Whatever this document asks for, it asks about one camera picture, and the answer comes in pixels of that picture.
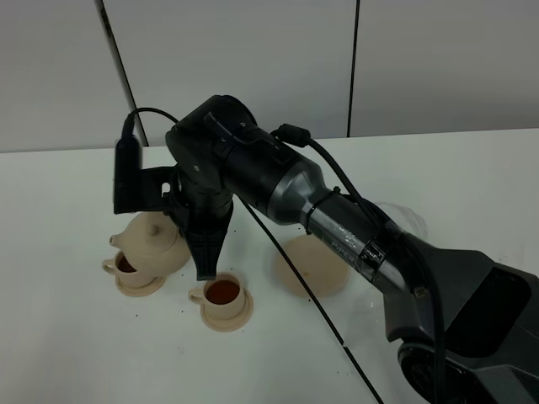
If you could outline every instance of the black cable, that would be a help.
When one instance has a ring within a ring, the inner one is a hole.
[[[168,112],[165,112],[161,109],[157,108],[151,108],[151,107],[141,107],[141,108],[135,108],[133,109],[128,115],[127,118],[125,118],[124,127],[121,131],[121,137],[122,139],[126,139],[130,136],[133,136],[133,130],[135,129],[135,116],[139,112],[153,112],[155,114],[160,114],[166,118],[169,118],[172,120],[175,124],[178,123],[178,120],[174,118],[171,114]]]
[[[302,284],[305,291],[309,294],[309,297],[311,297],[311,300],[314,302],[314,304],[316,305],[316,307],[320,311],[320,314],[322,314],[322,317],[324,318],[326,323],[329,325],[329,328],[331,328],[331,331],[334,333],[334,336],[337,338],[337,340],[339,340],[340,346],[346,352],[346,355],[350,359],[350,362],[354,365],[355,369],[360,374],[361,379],[363,379],[363,381],[365,382],[365,384],[367,385],[367,387],[371,391],[372,395],[376,399],[376,402],[378,402],[378,404],[384,404],[384,401],[378,395],[378,392],[376,391],[376,389],[372,385],[371,381],[369,380],[369,378],[366,376],[363,369],[360,367],[360,365],[355,360],[354,355],[350,352],[348,347],[344,346],[344,340],[340,336],[339,331],[337,331],[337,328],[335,327],[335,325],[333,324],[331,319],[329,318],[328,313],[326,313],[326,311],[323,309],[323,307],[320,304],[320,302],[318,301],[317,297],[313,294],[313,292],[311,291],[311,288],[309,288],[309,285],[307,284],[307,282],[305,282],[303,277],[300,275],[299,271],[294,266],[294,264],[292,263],[292,261],[290,260],[288,255],[286,254],[285,250],[283,250],[283,248],[280,246],[279,242],[275,239],[273,234],[271,234],[271,231],[268,229],[268,227],[266,227],[266,225],[260,220],[260,218],[256,215],[256,213],[254,213],[253,209],[244,200],[242,200],[242,199],[240,199],[240,200],[242,201],[243,206],[245,206],[245,209],[247,209],[247,211],[251,214],[251,216],[256,220],[256,222],[262,228],[264,233],[266,233],[266,235],[269,237],[271,242],[273,242],[273,244],[275,245],[277,250],[279,250],[280,255],[282,255],[282,257],[288,263],[288,265],[290,266],[292,272],[297,277],[297,280],[300,281],[300,283]]]
[[[350,182],[340,165],[333,157],[310,137],[307,144],[312,147],[333,169],[341,183],[355,200],[356,204],[364,211],[371,223],[375,226],[384,226],[391,219],[386,213],[372,204],[369,200],[363,199]],[[423,255],[418,248],[407,237],[402,237],[403,246],[408,251],[410,259],[415,262],[419,272],[425,282],[425,288],[429,291],[430,304],[432,306],[434,346],[435,346],[435,366],[434,366],[434,398],[436,404],[445,404],[446,395],[446,329],[444,325],[444,312],[442,309],[440,290],[436,284],[429,265],[425,262]]]
[[[331,154],[329,154],[326,149],[324,149],[320,144],[318,144],[315,140],[311,138],[309,138],[307,144],[312,147],[326,161],[326,163],[331,167],[335,174],[337,174],[337,177],[339,178],[340,182],[343,183],[348,193],[352,196],[357,205],[364,211],[369,221],[371,221],[371,223],[375,227],[383,226],[384,223],[378,221],[374,214],[371,212],[371,209],[369,207],[366,207],[365,200],[361,197],[360,193],[357,192],[354,185],[350,182],[349,178],[346,176],[340,165],[335,161],[333,156],[331,156]]]

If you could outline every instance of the white table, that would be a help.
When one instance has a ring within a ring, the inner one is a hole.
[[[436,246],[539,274],[539,130],[322,144],[366,198],[423,216]],[[162,147],[144,158],[173,164]],[[100,268],[115,253],[109,236],[132,217],[112,214],[113,160],[112,150],[0,155],[2,404],[375,402],[314,304],[278,284],[275,250],[238,203],[218,269],[253,294],[243,330],[203,325],[187,299],[192,261],[153,295],[121,295]],[[282,242],[302,234],[265,222]],[[353,274],[322,303],[384,401],[421,402],[398,368],[398,343],[385,340],[380,301]]]

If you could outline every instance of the teapot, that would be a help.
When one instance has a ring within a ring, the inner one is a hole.
[[[189,261],[190,251],[178,227],[163,212],[142,212],[109,240],[137,271],[168,276]]]

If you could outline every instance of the white wall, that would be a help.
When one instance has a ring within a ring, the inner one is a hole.
[[[355,0],[108,0],[137,106],[181,119],[213,94],[260,126],[346,136]],[[171,124],[141,116],[150,145]]]
[[[93,0],[4,1],[0,152],[112,147],[128,112]]]
[[[539,126],[539,3],[362,0],[351,134]]]

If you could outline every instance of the beige saucer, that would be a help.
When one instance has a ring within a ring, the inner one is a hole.
[[[116,287],[118,290],[126,296],[131,297],[143,297],[148,296],[158,290],[167,280],[166,276],[155,278],[152,282],[140,288],[133,288],[132,286],[127,286],[122,284],[120,278],[116,276]]]
[[[253,297],[247,290],[245,290],[245,297],[247,297],[247,299],[245,300],[243,309],[237,314],[237,316],[226,320],[220,320],[207,316],[205,313],[205,306],[200,305],[200,316],[202,317],[202,321],[213,331],[230,332],[238,330],[249,321],[249,318],[251,318],[251,315],[253,314],[254,301]]]
[[[332,295],[341,290],[350,277],[350,266],[315,236],[299,236],[287,242],[283,249],[316,297]],[[308,297],[296,275],[277,253],[274,270],[280,282],[294,295]]]

